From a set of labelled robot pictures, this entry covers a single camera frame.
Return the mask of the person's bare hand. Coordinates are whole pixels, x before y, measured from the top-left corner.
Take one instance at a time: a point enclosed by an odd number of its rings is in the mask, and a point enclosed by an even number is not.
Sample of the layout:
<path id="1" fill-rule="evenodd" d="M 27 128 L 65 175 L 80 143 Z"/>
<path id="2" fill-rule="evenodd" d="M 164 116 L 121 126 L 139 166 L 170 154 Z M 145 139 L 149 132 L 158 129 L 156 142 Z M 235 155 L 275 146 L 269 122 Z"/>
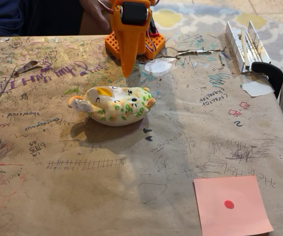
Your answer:
<path id="1" fill-rule="evenodd" d="M 97 0 L 80 0 L 80 4 L 84 11 L 93 17 L 104 30 L 110 28 L 108 20 L 102 14 L 102 6 Z"/>

